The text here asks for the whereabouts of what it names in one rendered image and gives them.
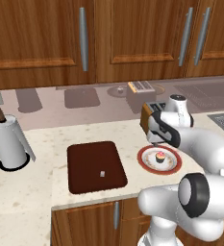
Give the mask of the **wide wooden wall cupboard door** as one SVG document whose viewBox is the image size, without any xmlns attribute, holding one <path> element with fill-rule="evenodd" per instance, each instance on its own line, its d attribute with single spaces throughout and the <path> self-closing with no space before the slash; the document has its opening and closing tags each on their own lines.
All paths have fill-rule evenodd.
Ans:
<svg viewBox="0 0 224 246">
<path fill-rule="evenodd" d="M 86 9 L 88 72 L 79 9 Z M 0 89 L 95 82 L 94 0 L 0 0 Z"/>
</svg>

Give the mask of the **dark brown rectangular tray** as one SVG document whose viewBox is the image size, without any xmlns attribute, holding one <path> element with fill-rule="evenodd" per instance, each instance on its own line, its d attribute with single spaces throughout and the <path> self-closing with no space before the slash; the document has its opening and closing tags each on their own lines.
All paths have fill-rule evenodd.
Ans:
<svg viewBox="0 0 224 246">
<path fill-rule="evenodd" d="M 72 194 L 120 188 L 128 183 L 112 141 L 70 145 L 67 169 L 68 189 Z M 105 171 L 105 177 L 100 177 L 101 171 Z"/>
</svg>

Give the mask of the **wooden base cupboard door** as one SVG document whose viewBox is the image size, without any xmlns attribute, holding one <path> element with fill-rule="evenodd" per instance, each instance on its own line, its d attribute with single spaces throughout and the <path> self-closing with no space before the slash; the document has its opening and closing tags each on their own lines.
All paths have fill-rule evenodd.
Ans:
<svg viewBox="0 0 224 246">
<path fill-rule="evenodd" d="M 118 229 L 113 228 L 114 202 L 72 209 L 53 210 L 51 246 L 119 246 Z"/>
</svg>

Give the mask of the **orange and silver toaster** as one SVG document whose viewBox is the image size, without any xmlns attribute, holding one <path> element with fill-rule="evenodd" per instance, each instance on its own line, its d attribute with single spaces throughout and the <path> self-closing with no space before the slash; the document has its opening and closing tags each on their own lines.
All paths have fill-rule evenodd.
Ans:
<svg viewBox="0 0 224 246">
<path fill-rule="evenodd" d="M 149 116 L 154 111 L 163 111 L 164 108 L 165 108 L 165 103 L 145 102 L 142 105 L 141 115 L 140 115 L 140 126 L 146 134 L 148 133 Z"/>
</svg>

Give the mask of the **wooden base cupboard front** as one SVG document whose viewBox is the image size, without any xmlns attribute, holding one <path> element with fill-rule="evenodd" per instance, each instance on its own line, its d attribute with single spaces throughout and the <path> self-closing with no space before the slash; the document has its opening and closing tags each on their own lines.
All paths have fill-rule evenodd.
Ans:
<svg viewBox="0 0 224 246">
<path fill-rule="evenodd" d="M 122 202 L 120 246 L 137 246 L 140 238 L 147 232 L 151 217 L 138 208 L 137 198 Z"/>
</svg>

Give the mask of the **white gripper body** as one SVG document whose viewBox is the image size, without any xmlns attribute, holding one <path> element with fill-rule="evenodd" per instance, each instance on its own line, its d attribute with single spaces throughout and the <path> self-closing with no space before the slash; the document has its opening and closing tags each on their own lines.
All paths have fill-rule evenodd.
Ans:
<svg viewBox="0 0 224 246">
<path fill-rule="evenodd" d="M 158 130 L 160 125 L 157 122 L 157 119 L 161 118 L 160 111 L 154 111 L 148 118 L 148 132 L 147 140 L 152 144 L 159 144 L 163 142 L 163 139 L 158 135 Z"/>
</svg>

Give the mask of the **narrow wooden wall cupboard door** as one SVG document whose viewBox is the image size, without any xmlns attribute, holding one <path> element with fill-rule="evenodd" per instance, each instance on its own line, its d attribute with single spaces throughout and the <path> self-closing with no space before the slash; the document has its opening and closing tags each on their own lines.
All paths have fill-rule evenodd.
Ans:
<svg viewBox="0 0 224 246">
<path fill-rule="evenodd" d="M 211 7 L 208 30 L 201 58 L 194 66 L 196 45 L 201 30 L 203 13 Z M 187 53 L 186 77 L 207 77 L 224 75 L 224 0 L 198 0 L 194 9 L 189 51 Z"/>
</svg>

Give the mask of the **red-rimmed white plate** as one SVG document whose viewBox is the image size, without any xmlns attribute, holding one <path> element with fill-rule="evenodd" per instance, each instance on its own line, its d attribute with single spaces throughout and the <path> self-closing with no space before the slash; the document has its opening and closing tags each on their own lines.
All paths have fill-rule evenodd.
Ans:
<svg viewBox="0 0 224 246">
<path fill-rule="evenodd" d="M 165 153 L 165 159 L 162 163 L 156 161 L 158 152 Z M 157 175 L 171 175 L 178 172 L 182 167 L 182 159 L 177 152 L 162 145 L 148 145 L 141 148 L 137 153 L 137 162 L 148 172 Z"/>
</svg>

